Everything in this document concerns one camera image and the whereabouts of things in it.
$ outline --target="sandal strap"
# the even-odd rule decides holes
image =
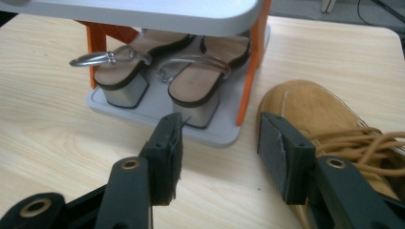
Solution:
[[[223,73],[222,81],[227,80],[232,73],[229,64],[218,57],[207,54],[177,54],[160,62],[156,72],[156,77],[162,82],[171,82],[176,76],[169,75],[167,71],[164,70],[164,67],[175,63],[198,64],[215,68]]]
[[[73,67],[99,66],[103,64],[123,64],[134,59],[143,61],[146,65],[152,62],[152,56],[148,53],[138,52],[129,45],[121,46],[114,51],[93,52],[82,55],[70,62]]]

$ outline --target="cable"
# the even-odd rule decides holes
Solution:
[[[384,5],[384,6],[386,6],[387,8],[390,8],[390,7],[388,7],[387,5],[385,5],[385,4],[383,4],[383,3],[381,3],[381,2],[379,2],[379,3],[381,3],[382,5],[380,5],[380,4],[378,4],[376,1],[377,0],[372,0],[373,2],[375,2],[378,6],[382,6],[382,5]],[[360,3],[361,3],[361,0],[358,0],[358,2],[357,2],[357,15],[358,15],[358,17],[360,18],[360,20],[364,23],[364,24],[366,24],[366,25],[368,25],[368,26],[373,26],[373,27],[380,27],[380,26],[378,26],[378,25],[376,25],[376,24],[373,24],[373,23],[370,23],[370,22],[368,22],[368,21],[366,21],[362,16],[361,16],[361,13],[360,13]],[[397,16],[399,16],[399,17],[403,17],[404,18],[404,20],[405,20],[405,17],[404,16],[402,16],[401,14],[399,14],[398,12],[396,12],[395,10],[393,10],[392,8],[390,8],[392,11],[394,11],[397,15],[395,15],[395,17],[397,17]],[[385,28],[388,28],[388,29],[390,29],[390,30],[392,30],[392,31],[394,31],[394,32],[396,32],[396,33],[398,33],[398,34],[402,34],[402,35],[405,35],[405,29],[400,29],[400,28],[393,28],[393,27],[387,27],[387,26],[385,26]]]

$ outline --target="white shelf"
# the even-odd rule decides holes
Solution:
[[[0,10],[228,36],[249,30],[263,3],[263,0],[2,0]]]

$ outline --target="sandal heel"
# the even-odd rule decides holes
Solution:
[[[173,110],[175,113],[181,113],[182,120],[190,118],[186,123],[187,126],[205,129],[219,105],[220,97],[218,93],[215,92],[208,101],[200,106],[183,107],[182,105],[173,103]]]

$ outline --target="screw hole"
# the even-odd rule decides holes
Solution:
[[[29,204],[25,205],[21,211],[20,216],[22,218],[32,218],[36,217],[39,214],[45,212],[48,208],[51,207],[51,200],[48,198],[40,198],[33,200]]]
[[[139,166],[139,162],[137,160],[127,160],[122,163],[122,169],[135,169]]]
[[[346,167],[346,164],[343,160],[339,160],[339,159],[328,159],[327,163],[334,168],[337,169],[343,169]]]

